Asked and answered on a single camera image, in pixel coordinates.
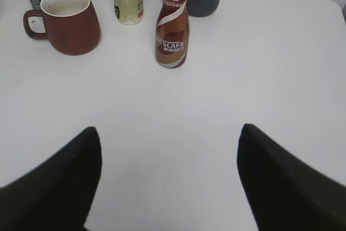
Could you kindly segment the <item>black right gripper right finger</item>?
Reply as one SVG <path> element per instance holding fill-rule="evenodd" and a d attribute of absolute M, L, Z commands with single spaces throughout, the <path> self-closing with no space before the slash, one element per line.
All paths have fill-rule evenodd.
<path fill-rule="evenodd" d="M 254 124 L 242 127 L 237 170 L 258 230 L 345 230 L 345 186 Z"/>

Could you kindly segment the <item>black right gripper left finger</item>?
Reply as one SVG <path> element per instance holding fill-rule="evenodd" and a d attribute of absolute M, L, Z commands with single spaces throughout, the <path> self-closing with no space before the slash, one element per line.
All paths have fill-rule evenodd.
<path fill-rule="evenodd" d="M 1 188 L 1 230 L 85 230 L 101 172 L 99 135 L 87 127 Z"/>

